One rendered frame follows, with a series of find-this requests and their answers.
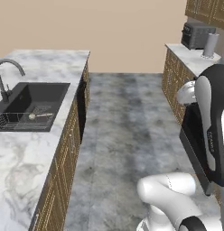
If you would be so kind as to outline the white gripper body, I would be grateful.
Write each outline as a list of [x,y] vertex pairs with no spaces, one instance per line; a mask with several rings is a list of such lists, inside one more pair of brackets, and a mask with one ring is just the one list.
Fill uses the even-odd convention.
[[196,102],[196,96],[194,93],[195,81],[186,82],[178,91],[177,91],[177,101],[181,105],[188,105]]

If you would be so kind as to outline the black sink basin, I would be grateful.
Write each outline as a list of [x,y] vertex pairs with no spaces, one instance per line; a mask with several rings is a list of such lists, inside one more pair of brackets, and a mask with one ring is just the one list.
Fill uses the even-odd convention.
[[69,86],[70,83],[19,82],[13,88],[9,102],[0,101],[0,113],[24,112],[30,106],[51,106],[51,111],[55,113],[52,126]]

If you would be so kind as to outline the brown cupboard run, marble top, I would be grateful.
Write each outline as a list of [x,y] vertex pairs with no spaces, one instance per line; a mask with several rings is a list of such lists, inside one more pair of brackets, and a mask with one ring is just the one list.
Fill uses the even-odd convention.
[[185,106],[177,102],[176,94],[186,82],[198,77],[206,68],[217,63],[220,56],[215,53],[211,59],[203,58],[203,50],[189,50],[182,44],[166,44],[162,90],[173,111],[176,121],[182,124]]

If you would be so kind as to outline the grey cylinder on round foot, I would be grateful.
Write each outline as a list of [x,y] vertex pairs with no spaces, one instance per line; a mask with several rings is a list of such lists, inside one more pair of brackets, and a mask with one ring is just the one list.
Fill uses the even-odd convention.
[[207,43],[202,53],[202,57],[206,59],[212,59],[214,55],[214,51],[219,39],[218,33],[210,33],[208,36]]

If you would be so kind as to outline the black toaster oven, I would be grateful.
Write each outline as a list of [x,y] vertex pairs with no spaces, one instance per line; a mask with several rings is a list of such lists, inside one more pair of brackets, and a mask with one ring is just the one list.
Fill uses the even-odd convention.
[[209,34],[215,32],[216,28],[206,23],[185,23],[181,43],[189,50],[203,50]]

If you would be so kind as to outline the black dishwasher front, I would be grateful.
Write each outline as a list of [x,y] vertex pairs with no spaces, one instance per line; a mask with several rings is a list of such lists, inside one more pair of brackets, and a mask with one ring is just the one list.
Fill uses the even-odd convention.
[[86,106],[85,106],[85,89],[87,83],[82,79],[77,90],[77,103],[79,115],[79,135],[83,138],[85,123],[86,123]]

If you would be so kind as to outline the brown island cupboard run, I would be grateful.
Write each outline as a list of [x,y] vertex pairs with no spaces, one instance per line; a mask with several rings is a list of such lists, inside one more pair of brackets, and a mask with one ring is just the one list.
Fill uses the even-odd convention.
[[[87,113],[89,107],[88,64],[85,64],[80,80],[82,79],[87,83],[85,89]],[[28,231],[63,231],[82,139],[79,135],[76,92]]]

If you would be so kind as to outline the dark grey curved tap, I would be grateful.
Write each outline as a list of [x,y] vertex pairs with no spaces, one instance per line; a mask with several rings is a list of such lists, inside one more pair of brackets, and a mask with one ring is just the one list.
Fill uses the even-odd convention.
[[[22,76],[25,75],[25,72],[22,68],[22,66],[16,62],[15,60],[11,60],[11,59],[1,59],[0,60],[0,66],[4,63],[11,63],[13,65],[16,66],[16,68],[18,68],[18,70],[20,71],[20,74]],[[1,74],[0,74],[0,91],[1,91],[1,96],[2,96],[2,99],[3,99],[3,102],[4,103],[8,103],[9,102],[9,97],[12,95],[12,91],[10,89],[8,90],[5,90],[5,86],[3,84],[3,81],[2,81],[2,77],[1,77]]]

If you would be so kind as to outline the brown wall cupboards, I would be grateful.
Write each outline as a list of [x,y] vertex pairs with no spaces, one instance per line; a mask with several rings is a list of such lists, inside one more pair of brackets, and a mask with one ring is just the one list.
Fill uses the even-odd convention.
[[185,15],[224,30],[224,0],[187,0]]

